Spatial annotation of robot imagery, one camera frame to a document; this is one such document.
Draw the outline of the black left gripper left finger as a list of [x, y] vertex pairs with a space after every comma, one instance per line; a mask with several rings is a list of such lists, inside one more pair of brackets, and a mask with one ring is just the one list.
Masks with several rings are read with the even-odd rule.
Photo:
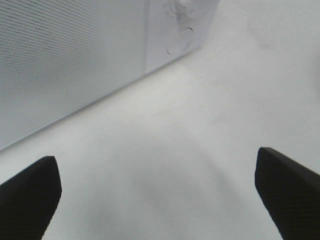
[[62, 195], [54, 156], [35, 161], [0, 185], [0, 238], [40, 240]]

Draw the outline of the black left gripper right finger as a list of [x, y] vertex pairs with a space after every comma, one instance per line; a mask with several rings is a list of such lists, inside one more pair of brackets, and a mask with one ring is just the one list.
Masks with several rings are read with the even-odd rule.
[[261, 147], [254, 184], [282, 239], [320, 238], [319, 174], [271, 147]]

